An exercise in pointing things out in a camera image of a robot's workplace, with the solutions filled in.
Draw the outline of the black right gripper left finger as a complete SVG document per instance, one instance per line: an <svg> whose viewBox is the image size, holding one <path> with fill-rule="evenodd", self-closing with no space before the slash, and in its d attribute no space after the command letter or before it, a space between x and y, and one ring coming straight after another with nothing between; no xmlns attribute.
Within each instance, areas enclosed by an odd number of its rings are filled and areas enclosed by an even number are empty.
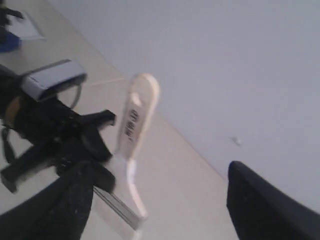
<svg viewBox="0 0 320 240"><path fill-rule="evenodd" d="M35 196L1 214L2 240L79 240L93 201L93 168L82 161Z"/></svg>

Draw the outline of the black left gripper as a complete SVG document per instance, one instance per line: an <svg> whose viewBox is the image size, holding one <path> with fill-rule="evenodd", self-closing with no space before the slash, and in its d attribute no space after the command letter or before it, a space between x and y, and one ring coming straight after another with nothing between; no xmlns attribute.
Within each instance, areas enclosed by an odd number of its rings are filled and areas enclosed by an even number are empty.
<svg viewBox="0 0 320 240"><path fill-rule="evenodd" d="M99 131L116 123L116 115L103 110L80 115L56 98L39 103L23 103L12 120L5 121L2 133L14 130L32 146L16 158L2 135L8 166L0 172L4 186L12 193L35 173L54 166L62 176L77 163L85 161L93 168L93 185L112 193L115 176L103 166L113 156Z"/></svg>

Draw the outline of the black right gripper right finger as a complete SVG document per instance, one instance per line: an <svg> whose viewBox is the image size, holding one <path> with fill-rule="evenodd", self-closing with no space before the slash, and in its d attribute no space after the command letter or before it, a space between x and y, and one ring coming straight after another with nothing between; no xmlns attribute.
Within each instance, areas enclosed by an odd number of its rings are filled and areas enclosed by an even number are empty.
<svg viewBox="0 0 320 240"><path fill-rule="evenodd" d="M240 161L228 167L226 206L240 240L318 240L320 215Z"/></svg>

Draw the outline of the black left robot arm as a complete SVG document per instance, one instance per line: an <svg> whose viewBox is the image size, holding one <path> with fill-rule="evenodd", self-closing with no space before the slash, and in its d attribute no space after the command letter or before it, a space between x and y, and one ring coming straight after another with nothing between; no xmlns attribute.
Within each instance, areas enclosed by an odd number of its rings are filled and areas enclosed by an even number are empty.
<svg viewBox="0 0 320 240"><path fill-rule="evenodd" d="M116 178L104 167L112 154L100 130L113 126L116 115L109 110L80 115L58 99L86 79L82 66L69 59L21 75L0 68L1 138L8 162L0 178L10 192L38 171L54 166L61 176L80 161L92 166L95 187L113 192Z"/></svg>

